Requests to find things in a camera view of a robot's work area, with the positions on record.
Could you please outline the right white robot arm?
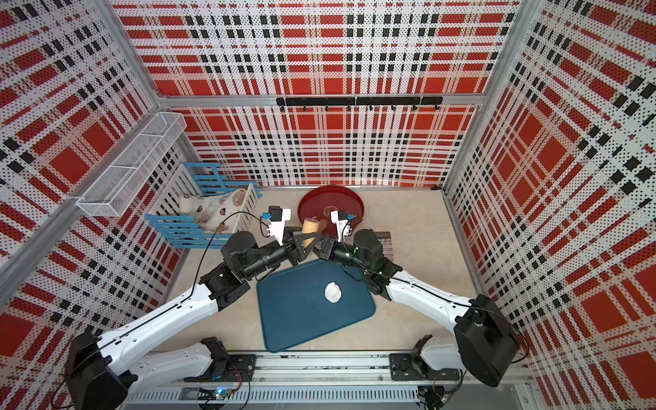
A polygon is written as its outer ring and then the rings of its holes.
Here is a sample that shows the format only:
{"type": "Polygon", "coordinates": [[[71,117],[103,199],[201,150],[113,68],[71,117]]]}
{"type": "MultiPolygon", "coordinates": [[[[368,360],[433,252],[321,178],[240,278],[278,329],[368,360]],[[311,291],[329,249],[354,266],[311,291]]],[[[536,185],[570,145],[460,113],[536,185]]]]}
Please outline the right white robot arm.
{"type": "Polygon", "coordinates": [[[522,341],[489,297],[459,297],[419,280],[384,255],[372,230],[358,231],[352,244],[322,235],[311,249],[321,260],[359,270],[372,294],[410,307],[454,335],[459,357],[450,365],[446,353],[439,354],[427,343],[421,345],[420,358],[427,367],[435,371],[461,368],[490,387],[502,382],[522,341]]]}

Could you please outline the teal plastic tray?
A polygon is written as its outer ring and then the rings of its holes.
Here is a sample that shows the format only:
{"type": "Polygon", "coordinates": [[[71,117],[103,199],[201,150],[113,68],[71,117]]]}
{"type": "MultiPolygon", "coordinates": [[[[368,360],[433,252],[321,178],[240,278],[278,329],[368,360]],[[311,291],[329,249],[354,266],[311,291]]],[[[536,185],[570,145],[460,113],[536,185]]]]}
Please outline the teal plastic tray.
{"type": "Polygon", "coordinates": [[[266,350],[278,353],[372,317],[376,304],[361,273],[315,260],[273,273],[256,286],[266,350]],[[326,285],[335,282],[343,295],[326,300],[326,285]]]}

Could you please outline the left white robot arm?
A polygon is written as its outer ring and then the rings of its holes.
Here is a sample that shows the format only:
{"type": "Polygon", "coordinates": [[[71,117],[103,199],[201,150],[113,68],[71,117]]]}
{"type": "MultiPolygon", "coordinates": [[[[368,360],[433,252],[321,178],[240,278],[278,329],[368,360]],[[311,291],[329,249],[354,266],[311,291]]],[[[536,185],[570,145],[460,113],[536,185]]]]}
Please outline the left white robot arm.
{"type": "Polygon", "coordinates": [[[233,234],[220,250],[222,263],[172,302],[100,336],[85,331],[73,339],[63,380],[71,408],[119,407],[139,381],[133,365],[153,348],[236,302],[254,277],[273,272],[285,261],[297,265],[334,243],[320,232],[288,229],[265,246],[259,246],[251,232],[233,234]]]}

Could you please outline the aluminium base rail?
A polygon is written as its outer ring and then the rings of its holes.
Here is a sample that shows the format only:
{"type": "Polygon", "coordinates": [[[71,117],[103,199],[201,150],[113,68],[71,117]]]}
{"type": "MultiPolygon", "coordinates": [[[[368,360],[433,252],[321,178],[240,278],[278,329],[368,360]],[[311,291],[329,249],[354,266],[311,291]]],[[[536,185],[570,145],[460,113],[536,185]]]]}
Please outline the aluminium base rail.
{"type": "Polygon", "coordinates": [[[134,409],[399,408],[420,409],[440,398],[444,409],[536,409],[531,377],[513,366],[495,388],[469,372],[442,370],[435,376],[413,372],[409,355],[389,351],[250,352],[249,381],[176,381],[130,396],[134,409]],[[199,401],[199,388],[230,388],[225,401],[199,401]]]}

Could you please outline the wooden rolling pin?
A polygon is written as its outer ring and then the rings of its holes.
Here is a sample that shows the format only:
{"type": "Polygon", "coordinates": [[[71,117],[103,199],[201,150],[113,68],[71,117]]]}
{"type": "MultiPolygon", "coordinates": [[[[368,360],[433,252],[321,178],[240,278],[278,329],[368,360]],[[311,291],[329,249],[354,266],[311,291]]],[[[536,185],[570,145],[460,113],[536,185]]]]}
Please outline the wooden rolling pin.
{"type": "MultiPolygon", "coordinates": [[[[314,234],[323,230],[322,221],[316,217],[306,218],[302,224],[302,234],[314,234]]],[[[312,244],[313,239],[307,238],[302,242],[304,249],[307,249],[312,244]]]]}

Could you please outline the round red tray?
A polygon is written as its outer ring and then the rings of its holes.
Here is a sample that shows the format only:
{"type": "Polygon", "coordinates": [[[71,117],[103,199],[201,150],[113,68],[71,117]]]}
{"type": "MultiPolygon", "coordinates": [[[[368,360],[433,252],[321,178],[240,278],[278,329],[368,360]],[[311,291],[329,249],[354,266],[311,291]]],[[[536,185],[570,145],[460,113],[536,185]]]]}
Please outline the round red tray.
{"type": "Polygon", "coordinates": [[[323,233],[336,237],[338,233],[336,226],[331,222],[331,212],[339,210],[347,211],[349,215],[359,218],[351,224],[352,227],[360,224],[360,218],[365,213],[364,203],[354,191],[344,186],[330,184],[309,191],[300,201],[297,214],[301,222],[311,218],[325,220],[327,226],[323,233]]]}

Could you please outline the baby doll in crib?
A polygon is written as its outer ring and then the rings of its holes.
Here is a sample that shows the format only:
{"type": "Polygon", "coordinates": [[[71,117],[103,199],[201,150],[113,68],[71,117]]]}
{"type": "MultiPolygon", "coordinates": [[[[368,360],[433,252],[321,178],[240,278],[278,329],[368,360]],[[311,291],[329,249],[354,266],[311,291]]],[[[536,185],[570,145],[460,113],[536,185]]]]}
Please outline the baby doll in crib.
{"type": "Polygon", "coordinates": [[[220,196],[183,194],[179,196],[179,213],[191,216],[205,232],[228,233],[235,226],[238,215],[227,217],[240,210],[246,193],[246,189],[238,189],[220,196]]]}

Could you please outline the blue white toy crib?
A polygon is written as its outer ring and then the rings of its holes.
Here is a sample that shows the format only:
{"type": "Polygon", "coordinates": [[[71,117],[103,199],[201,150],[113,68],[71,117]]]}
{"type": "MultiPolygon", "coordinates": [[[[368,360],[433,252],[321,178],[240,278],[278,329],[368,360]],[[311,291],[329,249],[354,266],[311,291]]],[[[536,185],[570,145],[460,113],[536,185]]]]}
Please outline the blue white toy crib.
{"type": "Polygon", "coordinates": [[[260,197],[258,182],[227,179],[218,163],[186,162],[145,218],[174,248],[220,249],[256,222],[260,197]]]}

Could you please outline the black wall hook rail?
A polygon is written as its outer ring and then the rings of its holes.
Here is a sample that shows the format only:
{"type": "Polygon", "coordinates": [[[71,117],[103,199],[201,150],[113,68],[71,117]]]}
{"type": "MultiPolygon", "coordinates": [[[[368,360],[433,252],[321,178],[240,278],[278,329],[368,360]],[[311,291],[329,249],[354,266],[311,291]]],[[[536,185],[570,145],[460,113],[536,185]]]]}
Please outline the black wall hook rail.
{"type": "Polygon", "coordinates": [[[444,98],[435,97],[278,97],[278,107],[352,107],[352,106],[439,106],[444,98]]]}

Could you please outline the white dough piece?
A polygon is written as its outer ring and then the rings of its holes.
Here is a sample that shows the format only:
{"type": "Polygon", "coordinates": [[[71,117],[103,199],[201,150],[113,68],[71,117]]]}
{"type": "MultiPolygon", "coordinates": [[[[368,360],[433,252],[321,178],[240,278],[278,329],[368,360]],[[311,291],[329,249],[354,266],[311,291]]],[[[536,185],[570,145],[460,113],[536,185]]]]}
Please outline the white dough piece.
{"type": "Polygon", "coordinates": [[[341,300],[343,292],[337,283],[331,282],[326,285],[324,295],[328,302],[335,304],[341,300]]]}

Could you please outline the green circuit board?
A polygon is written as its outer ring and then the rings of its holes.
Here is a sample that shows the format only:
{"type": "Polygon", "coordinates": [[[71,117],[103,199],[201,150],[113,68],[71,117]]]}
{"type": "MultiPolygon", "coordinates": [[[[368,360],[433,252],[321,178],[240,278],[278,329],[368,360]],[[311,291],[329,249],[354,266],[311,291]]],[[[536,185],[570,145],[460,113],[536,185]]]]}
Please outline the green circuit board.
{"type": "Polygon", "coordinates": [[[197,391],[197,399],[199,401],[225,401],[231,395],[232,389],[230,388],[199,388],[197,391]]]}

